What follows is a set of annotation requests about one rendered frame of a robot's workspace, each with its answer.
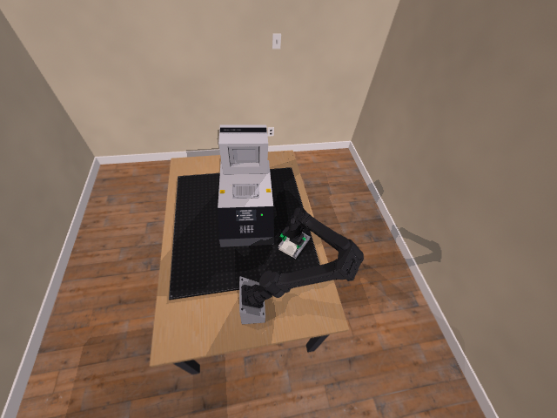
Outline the grey benchtop lab instrument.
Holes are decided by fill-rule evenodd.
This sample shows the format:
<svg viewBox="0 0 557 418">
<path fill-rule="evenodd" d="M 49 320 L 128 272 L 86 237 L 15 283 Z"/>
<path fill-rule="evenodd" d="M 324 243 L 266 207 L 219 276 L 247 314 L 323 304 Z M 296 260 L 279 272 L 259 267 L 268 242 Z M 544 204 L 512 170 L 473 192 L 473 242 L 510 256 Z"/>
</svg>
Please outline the grey benchtop lab instrument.
<svg viewBox="0 0 557 418">
<path fill-rule="evenodd" d="M 220 125 L 220 247 L 274 244 L 266 125 Z M 234 147 L 229 147 L 234 146 Z"/>
</svg>

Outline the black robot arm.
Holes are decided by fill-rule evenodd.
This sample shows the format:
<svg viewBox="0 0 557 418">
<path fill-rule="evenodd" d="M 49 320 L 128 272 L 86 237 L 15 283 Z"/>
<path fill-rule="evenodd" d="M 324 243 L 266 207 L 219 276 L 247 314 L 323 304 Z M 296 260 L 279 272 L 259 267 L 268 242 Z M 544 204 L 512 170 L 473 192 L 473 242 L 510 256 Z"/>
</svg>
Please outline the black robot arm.
<svg viewBox="0 0 557 418">
<path fill-rule="evenodd" d="M 338 258 L 330 263 L 291 273 L 278 274 L 270 270 L 266 271 L 260 277 L 259 285 L 241 287 L 244 306 L 261 308 L 264 306 L 265 300 L 272 296 L 280 298 L 295 287 L 329 280 L 354 280 L 359 266 L 364 260 L 364 254 L 351 239 L 347 239 L 320 223 L 303 207 L 294 210 L 289 228 L 293 232 L 300 230 L 299 236 L 303 228 L 315 233 L 339 252 Z"/>
</svg>

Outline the white well plate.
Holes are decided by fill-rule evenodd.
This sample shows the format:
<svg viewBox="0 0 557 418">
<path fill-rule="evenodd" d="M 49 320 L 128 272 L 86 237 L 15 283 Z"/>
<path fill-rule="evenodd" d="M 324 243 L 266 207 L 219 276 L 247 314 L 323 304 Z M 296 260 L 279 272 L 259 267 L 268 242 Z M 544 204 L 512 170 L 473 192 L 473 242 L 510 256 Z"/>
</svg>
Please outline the white well plate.
<svg viewBox="0 0 557 418">
<path fill-rule="evenodd" d="M 296 253 L 297 249 L 297 245 L 292 243 L 289 238 L 287 237 L 285 242 L 282 244 L 282 246 L 279 248 L 280 251 L 290 255 L 291 257 Z"/>
</svg>

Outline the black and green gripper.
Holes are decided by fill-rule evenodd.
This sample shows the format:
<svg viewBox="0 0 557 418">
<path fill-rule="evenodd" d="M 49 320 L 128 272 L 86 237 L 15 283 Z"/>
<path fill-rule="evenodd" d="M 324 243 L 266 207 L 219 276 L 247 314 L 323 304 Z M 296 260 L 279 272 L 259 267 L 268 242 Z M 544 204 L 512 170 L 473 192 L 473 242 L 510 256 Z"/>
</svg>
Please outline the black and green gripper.
<svg viewBox="0 0 557 418">
<path fill-rule="evenodd" d="M 289 232 L 288 232 L 288 231 L 289 231 Z M 299 231 L 300 231 L 300 230 L 299 230 Z M 289 240 L 290 240 L 292 243 L 294 243 L 294 244 L 297 245 L 297 249 L 298 249 L 299 247 L 302 246 L 302 244 L 303 244 L 304 241 L 305 241 L 304 234 L 301 233 L 300 236 L 299 236 L 299 231 L 298 231 L 298 232 L 293 232 L 293 231 L 290 230 L 290 228 L 289 228 L 289 226 L 288 226 L 288 227 L 286 227 L 286 228 L 284 229 L 284 231 L 280 234 L 280 237 L 281 237 L 281 239 L 282 239 L 284 242 L 285 242 L 285 240 L 286 240 L 286 237 L 288 237 Z"/>
</svg>

